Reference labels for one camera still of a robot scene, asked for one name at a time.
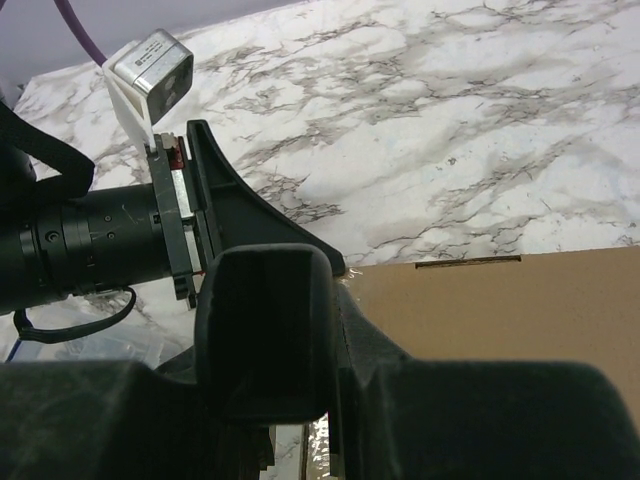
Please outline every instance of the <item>marble tabletop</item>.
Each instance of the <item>marble tabletop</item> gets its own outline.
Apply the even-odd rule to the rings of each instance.
[[[300,3],[181,36],[194,84],[156,131],[209,121],[349,265],[634,245],[639,24],[638,0]],[[94,65],[34,78],[17,112],[94,159],[93,188],[149,181]],[[138,291],[130,322],[188,345],[171,282]]]

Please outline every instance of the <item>red component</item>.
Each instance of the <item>red component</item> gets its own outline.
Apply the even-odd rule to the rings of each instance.
[[[178,138],[176,146],[167,153],[169,156],[169,168],[171,170],[181,170],[184,168],[184,155],[180,149],[180,138]]]

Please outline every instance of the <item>silver camera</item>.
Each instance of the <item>silver camera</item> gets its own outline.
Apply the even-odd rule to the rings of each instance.
[[[112,68],[144,97],[153,125],[191,88],[193,53],[166,31],[156,30],[118,59]]]

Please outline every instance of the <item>blue wire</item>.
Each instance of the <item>blue wire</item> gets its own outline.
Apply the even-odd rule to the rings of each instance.
[[[13,357],[15,357],[16,353],[18,353],[20,345],[22,345],[22,340],[16,340],[16,343],[14,343],[13,347],[11,347],[11,351],[9,352],[9,355],[7,356],[7,359],[4,361],[4,363],[9,363],[11,362],[11,360],[13,360]]]

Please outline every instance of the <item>black triangular bracket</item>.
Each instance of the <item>black triangular bracket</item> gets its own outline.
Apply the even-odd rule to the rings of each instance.
[[[202,270],[206,271],[215,257],[232,247],[305,243],[324,252],[334,276],[344,274],[345,263],[338,250],[289,220],[240,178],[206,121],[187,122],[187,141],[192,158],[185,162],[185,184],[195,215]]]

